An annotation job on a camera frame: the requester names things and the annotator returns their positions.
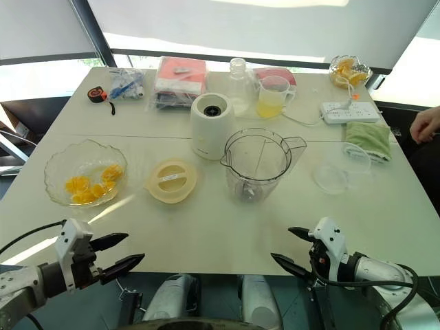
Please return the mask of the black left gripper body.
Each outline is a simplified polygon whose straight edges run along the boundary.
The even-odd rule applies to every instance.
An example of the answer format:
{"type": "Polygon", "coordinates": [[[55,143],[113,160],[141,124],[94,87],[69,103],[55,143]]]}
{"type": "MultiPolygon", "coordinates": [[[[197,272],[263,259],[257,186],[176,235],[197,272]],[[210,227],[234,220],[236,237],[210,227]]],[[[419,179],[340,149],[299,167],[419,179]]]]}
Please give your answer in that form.
{"type": "Polygon", "coordinates": [[[94,264],[98,248],[97,239],[76,244],[71,264],[75,288],[84,289],[100,280],[101,271],[94,264]]]}

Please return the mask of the person's bare hand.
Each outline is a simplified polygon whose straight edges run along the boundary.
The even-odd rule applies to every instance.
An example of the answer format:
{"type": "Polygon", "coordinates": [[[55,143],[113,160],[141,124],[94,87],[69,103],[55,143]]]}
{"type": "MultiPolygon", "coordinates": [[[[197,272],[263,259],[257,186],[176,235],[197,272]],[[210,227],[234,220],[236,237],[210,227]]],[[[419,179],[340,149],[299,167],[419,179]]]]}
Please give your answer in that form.
{"type": "Polygon", "coordinates": [[[410,126],[411,138],[417,143],[431,142],[439,130],[439,106],[420,111],[410,126]]]}

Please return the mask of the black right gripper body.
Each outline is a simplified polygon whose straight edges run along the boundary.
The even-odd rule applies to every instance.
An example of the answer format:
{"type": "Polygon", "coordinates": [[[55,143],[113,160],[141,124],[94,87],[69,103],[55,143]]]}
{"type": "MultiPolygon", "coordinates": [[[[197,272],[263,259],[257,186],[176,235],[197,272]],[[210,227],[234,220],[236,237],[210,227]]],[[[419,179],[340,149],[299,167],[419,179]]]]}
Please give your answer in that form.
{"type": "Polygon", "coordinates": [[[310,264],[314,280],[322,285],[329,284],[330,259],[327,254],[328,249],[319,240],[312,243],[309,251],[310,264]]]}

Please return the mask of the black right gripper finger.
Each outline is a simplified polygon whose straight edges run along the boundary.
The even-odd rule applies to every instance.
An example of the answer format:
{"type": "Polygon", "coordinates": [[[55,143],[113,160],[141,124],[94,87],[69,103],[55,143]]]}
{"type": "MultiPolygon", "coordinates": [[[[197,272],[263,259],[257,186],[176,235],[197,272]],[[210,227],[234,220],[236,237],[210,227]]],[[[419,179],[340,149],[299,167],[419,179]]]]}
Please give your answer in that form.
{"type": "Polygon", "coordinates": [[[287,256],[277,253],[271,253],[271,257],[286,272],[299,277],[303,280],[313,280],[314,275],[307,271],[304,267],[295,264],[295,262],[287,256]]]}
{"type": "Polygon", "coordinates": [[[304,241],[313,242],[313,237],[309,236],[309,230],[306,228],[290,227],[288,231],[304,241]]]}

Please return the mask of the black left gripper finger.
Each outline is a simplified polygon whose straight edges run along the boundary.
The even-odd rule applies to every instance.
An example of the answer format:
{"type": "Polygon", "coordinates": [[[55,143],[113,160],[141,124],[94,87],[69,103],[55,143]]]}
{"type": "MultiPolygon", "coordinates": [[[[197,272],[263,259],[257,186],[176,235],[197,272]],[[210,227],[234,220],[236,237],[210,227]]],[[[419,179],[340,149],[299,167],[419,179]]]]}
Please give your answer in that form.
{"type": "Polygon", "coordinates": [[[103,269],[100,273],[100,284],[106,285],[107,283],[114,281],[118,277],[127,274],[134,267],[136,267],[144,257],[144,253],[132,254],[123,259],[120,259],[111,267],[103,269]]]}
{"type": "Polygon", "coordinates": [[[100,238],[90,241],[90,246],[94,252],[100,252],[116,246],[121,241],[126,239],[129,235],[127,233],[111,233],[100,238]]]}

